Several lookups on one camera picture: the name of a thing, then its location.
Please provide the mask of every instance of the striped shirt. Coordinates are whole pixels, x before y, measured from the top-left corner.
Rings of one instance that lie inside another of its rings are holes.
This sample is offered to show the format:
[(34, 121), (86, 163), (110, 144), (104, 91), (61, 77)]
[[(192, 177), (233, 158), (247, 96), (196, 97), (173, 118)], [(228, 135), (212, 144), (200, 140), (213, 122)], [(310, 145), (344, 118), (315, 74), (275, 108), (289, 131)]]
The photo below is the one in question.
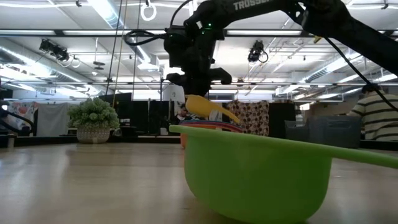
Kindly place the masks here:
[[(398, 96), (380, 92), (398, 108)], [(398, 112), (387, 105), (376, 92), (371, 92), (368, 97), (359, 100), (348, 115), (362, 117), (365, 139), (398, 141)]]

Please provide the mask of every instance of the green bowl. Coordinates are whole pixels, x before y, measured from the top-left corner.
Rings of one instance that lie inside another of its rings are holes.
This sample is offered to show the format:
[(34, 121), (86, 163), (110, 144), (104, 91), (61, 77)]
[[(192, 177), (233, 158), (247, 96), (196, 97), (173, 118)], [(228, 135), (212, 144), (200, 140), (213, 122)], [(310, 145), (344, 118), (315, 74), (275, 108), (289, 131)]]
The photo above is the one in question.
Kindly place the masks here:
[(249, 223), (293, 224), (321, 206), (332, 158), (398, 169), (398, 158), (354, 149), (186, 126), (185, 178), (214, 211)]

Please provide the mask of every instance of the potted plant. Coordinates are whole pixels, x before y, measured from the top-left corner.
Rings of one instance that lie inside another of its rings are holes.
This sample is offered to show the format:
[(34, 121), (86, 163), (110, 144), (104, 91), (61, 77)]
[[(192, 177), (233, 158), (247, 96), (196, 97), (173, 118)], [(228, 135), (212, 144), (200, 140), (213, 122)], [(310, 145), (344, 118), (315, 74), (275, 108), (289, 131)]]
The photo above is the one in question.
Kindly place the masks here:
[(95, 98), (71, 106), (69, 127), (77, 128), (77, 138), (82, 143), (104, 143), (111, 128), (119, 127), (119, 119), (109, 103)]

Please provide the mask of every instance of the ceiling light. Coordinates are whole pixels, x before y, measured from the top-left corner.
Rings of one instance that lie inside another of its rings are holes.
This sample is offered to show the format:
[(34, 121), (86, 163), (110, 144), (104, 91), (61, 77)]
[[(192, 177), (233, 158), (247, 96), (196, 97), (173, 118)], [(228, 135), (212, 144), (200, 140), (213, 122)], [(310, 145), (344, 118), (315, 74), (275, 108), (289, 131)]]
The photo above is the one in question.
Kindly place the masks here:
[(66, 96), (72, 96), (75, 98), (87, 98), (88, 96), (84, 93), (80, 93), (79, 91), (70, 90), (67, 88), (57, 88), (57, 93), (61, 93)]
[(305, 94), (300, 94), (294, 97), (295, 100), (299, 100), (305, 97)]
[(306, 111), (306, 110), (309, 110), (309, 109), (310, 109), (310, 104), (309, 103), (300, 105), (300, 110)]
[(29, 91), (36, 91), (34, 88), (32, 88), (31, 86), (27, 86), (27, 85), (24, 85), (24, 84), (18, 84), (18, 85), (13, 85), (13, 84), (7, 84), (7, 85), (9, 85), (9, 86), (13, 86), (13, 87), (16, 87), (16, 88), (21, 88), (21, 89), (23, 89), (23, 90), (29, 90)]
[(321, 96), (318, 96), (319, 99), (327, 99), (327, 98), (332, 98), (339, 95), (338, 93), (329, 93), (329, 94), (324, 94)]
[(54, 30), (0, 30), (0, 35), (55, 35)]
[(378, 79), (376, 79), (376, 82), (385, 82), (385, 81), (389, 81), (389, 80), (393, 80), (396, 79), (397, 76), (395, 74), (390, 74), (390, 75), (384, 75)]
[(40, 74), (39, 77), (40, 76), (46, 77), (46, 76), (51, 74), (51, 69), (49, 69), (48, 67), (46, 67), (46, 66), (44, 66), (44, 65), (42, 65), (40, 63), (36, 63), (37, 59), (39, 59), (39, 58), (35, 58), (35, 60), (33, 60), (33, 59), (30, 59), (30, 58), (25, 57), (23, 55), (17, 54), (15, 52), (11, 51), (11, 50), (8, 50), (8, 49), (6, 49), (4, 47), (0, 47), (0, 49), (5, 51), (5, 52), (7, 52), (7, 53), (9, 53), (9, 54), (11, 54), (14, 57), (17, 57), (17, 58), (21, 59), (24, 63), (26, 63), (26, 65), (14, 65), (13, 64), (13, 66), (15, 66), (15, 67), (17, 67), (19, 69), (25, 70), (25, 68), (28, 68), (28, 66), (29, 66), (29, 70), (31, 72)]
[(216, 93), (237, 93), (238, 90), (209, 90), (209, 94), (216, 94)]
[(359, 75), (352, 75), (352, 76), (346, 77), (346, 78), (338, 81), (338, 83), (348, 82), (348, 81), (354, 80), (358, 77), (359, 77)]
[(297, 89), (298, 87), (299, 87), (298, 85), (290, 85), (290, 86), (287, 87), (284, 91), (282, 91), (282, 93), (279, 93), (278, 95), (290, 93), (291, 91)]
[(381, 9), (384, 6), (361, 6), (361, 7), (347, 7), (349, 10), (369, 10), (369, 9)]
[(166, 31), (164, 30), (147, 30), (148, 32), (151, 32), (153, 34), (165, 34)]
[(70, 75), (68, 75), (68, 74), (65, 74), (65, 73), (63, 73), (63, 72), (59, 72), (59, 71), (58, 71), (58, 73), (61, 74), (61, 75), (66, 76), (66, 77), (68, 77), (68, 78), (70, 78), (70, 79), (73, 80), (73, 81), (81, 82), (81, 80), (79, 80), (79, 79), (77, 79), (77, 78), (75, 78), (75, 77), (72, 77), (72, 76), (70, 76)]
[(26, 74), (23, 74), (21, 72), (17, 72), (15, 70), (7, 68), (7, 67), (4, 67), (3, 69), (0, 70), (0, 76), (9, 78), (9, 79), (14, 80), (14, 81), (16, 81), (16, 80), (20, 80), (20, 81), (38, 81), (38, 79), (35, 78), (32, 75), (26, 75)]
[(276, 72), (278, 69), (282, 68), (282, 66), (284, 66), (284, 64), (285, 64), (284, 62), (281, 62), (280, 64), (278, 64), (278, 66), (276, 66), (276, 68), (272, 72)]
[(118, 77), (118, 83), (119, 82), (142, 82), (139, 77)]
[(361, 88), (356, 88), (350, 91), (345, 92), (345, 94), (355, 93), (356, 91), (360, 90)]
[(142, 63), (137, 66), (140, 70), (158, 70), (159, 67), (157, 65), (149, 64), (149, 63)]
[(301, 30), (227, 30), (227, 35), (300, 35)]
[[(350, 61), (358, 58), (359, 56), (361, 56), (361, 54), (359, 53), (353, 53), (353, 54), (349, 54), (346, 55), (346, 58)], [(326, 66), (326, 70), (328, 73), (330, 72), (334, 72), (337, 69), (343, 68), (344, 66), (346, 66), (347, 63), (343, 58), (339, 58), (337, 60), (335, 60), (334, 62), (330, 63), (329, 65)]]
[(118, 14), (108, 0), (87, 0), (88, 3), (93, 6), (94, 10), (108, 23), (109, 26), (116, 28), (116, 24), (119, 23), (119, 27), (123, 27), (122, 21), (119, 21)]
[(275, 90), (252, 90), (250, 94), (275, 94)]
[(128, 31), (123, 30), (64, 30), (65, 35), (122, 35)]

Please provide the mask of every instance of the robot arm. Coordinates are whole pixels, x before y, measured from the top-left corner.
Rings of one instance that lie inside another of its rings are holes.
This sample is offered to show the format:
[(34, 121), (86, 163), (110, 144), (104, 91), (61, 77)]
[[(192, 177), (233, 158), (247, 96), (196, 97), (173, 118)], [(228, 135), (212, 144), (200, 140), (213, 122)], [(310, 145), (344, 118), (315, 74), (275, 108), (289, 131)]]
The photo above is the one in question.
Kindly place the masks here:
[(391, 73), (398, 74), (398, 43), (352, 18), (341, 0), (207, 0), (183, 26), (174, 26), (172, 19), (166, 34), (155, 37), (165, 40), (164, 49), (169, 53), (170, 67), (180, 67), (185, 72), (184, 75), (169, 74), (167, 79), (183, 86), (185, 94), (201, 96), (208, 92), (214, 80), (221, 80), (222, 84), (231, 83), (231, 75), (225, 70), (210, 68), (215, 62), (216, 41), (224, 39), (223, 29), (234, 21), (274, 11), (285, 12), (304, 31), (324, 37), (332, 45), (329, 37), (334, 38)]

